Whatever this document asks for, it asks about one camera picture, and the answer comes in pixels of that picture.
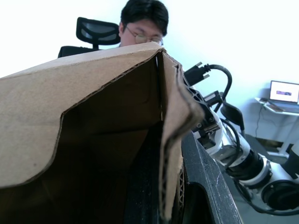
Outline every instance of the laptop screen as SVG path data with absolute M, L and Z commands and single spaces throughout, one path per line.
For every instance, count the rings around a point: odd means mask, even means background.
M 270 99 L 297 103 L 299 84 L 271 81 Z

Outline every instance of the mesh headrest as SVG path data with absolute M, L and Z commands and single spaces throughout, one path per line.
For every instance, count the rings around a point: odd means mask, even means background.
M 76 36 L 78 39 L 94 45 L 118 44 L 121 39 L 118 35 L 118 25 L 78 17 Z

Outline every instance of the cable connector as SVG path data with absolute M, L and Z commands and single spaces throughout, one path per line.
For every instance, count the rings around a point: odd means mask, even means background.
M 209 64 L 201 66 L 202 62 L 194 65 L 192 68 L 184 72 L 184 76 L 190 86 L 193 86 L 202 80 L 210 77 L 207 72 L 211 71 Z

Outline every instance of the laptop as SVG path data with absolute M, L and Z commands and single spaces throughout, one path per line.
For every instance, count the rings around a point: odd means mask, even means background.
M 284 112 L 299 113 L 299 84 L 271 81 L 268 103 Z

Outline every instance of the eyeglasses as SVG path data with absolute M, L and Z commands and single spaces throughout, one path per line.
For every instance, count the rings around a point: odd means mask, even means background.
M 163 46 L 163 39 L 159 39 L 159 38 L 149 39 L 143 34 L 134 34 L 128 27 L 126 27 L 126 29 L 128 29 L 128 31 L 135 37 L 135 41 L 137 44 L 146 43 L 148 40 L 150 40 L 152 42 L 156 42 L 161 46 Z

